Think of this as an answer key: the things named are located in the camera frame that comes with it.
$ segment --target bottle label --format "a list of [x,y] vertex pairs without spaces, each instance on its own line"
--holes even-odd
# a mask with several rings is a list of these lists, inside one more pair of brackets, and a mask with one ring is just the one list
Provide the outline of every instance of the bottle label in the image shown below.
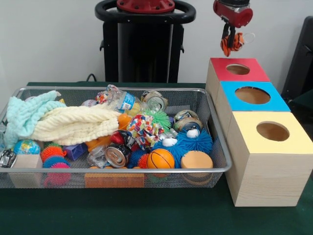
[[133,108],[133,105],[135,103],[135,97],[129,93],[126,94],[125,99],[122,103],[121,108],[119,109],[119,112],[124,113],[125,110],[130,110]]

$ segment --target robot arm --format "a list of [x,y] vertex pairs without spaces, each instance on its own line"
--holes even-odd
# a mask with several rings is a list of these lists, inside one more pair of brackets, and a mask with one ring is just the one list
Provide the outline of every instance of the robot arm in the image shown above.
[[222,39],[229,36],[227,46],[232,48],[236,28],[246,26],[252,19],[253,11],[250,8],[250,0],[215,0],[213,9],[225,21]]

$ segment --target wooden cube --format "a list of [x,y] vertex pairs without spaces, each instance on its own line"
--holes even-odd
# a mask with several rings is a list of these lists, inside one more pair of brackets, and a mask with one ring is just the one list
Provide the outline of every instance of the wooden cube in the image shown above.
[[296,206],[313,168],[313,143],[290,112],[233,112],[226,172],[237,207]]
[[211,58],[206,90],[215,104],[220,81],[269,82],[269,78],[256,59]]
[[86,188],[143,188],[143,173],[86,173]]
[[[12,168],[42,168],[39,154],[19,154]],[[15,188],[40,188],[42,173],[9,173]]]
[[227,137],[232,111],[290,111],[270,82],[222,81],[215,108],[225,137]]

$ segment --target metal basket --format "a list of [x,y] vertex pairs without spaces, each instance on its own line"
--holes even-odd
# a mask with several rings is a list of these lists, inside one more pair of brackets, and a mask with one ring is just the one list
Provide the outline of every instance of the metal basket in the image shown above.
[[[25,100],[51,90],[59,91],[67,106],[80,106],[87,99],[94,99],[100,87],[25,87],[14,96]],[[120,88],[137,97],[143,91],[157,90],[169,100],[165,112],[174,116],[181,110],[192,110],[204,123],[213,139],[212,169],[89,169],[85,153],[76,161],[68,160],[71,169],[0,168],[0,188],[212,188],[223,172],[231,167],[231,158],[216,115],[206,90],[175,88]],[[6,124],[6,108],[0,120]],[[66,184],[58,184],[65,178]]]

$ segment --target mint green towel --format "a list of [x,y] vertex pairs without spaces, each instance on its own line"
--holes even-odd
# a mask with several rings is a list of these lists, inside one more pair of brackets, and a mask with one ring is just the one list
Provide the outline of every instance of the mint green towel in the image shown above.
[[6,112],[8,121],[4,134],[6,147],[12,148],[19,139],[25,139],[33,134],[37,122],[45,113],[55,108],[66,107],[65,104],[54,101],[59,95],[57,91],[50,91],[28,101],[11,97]]

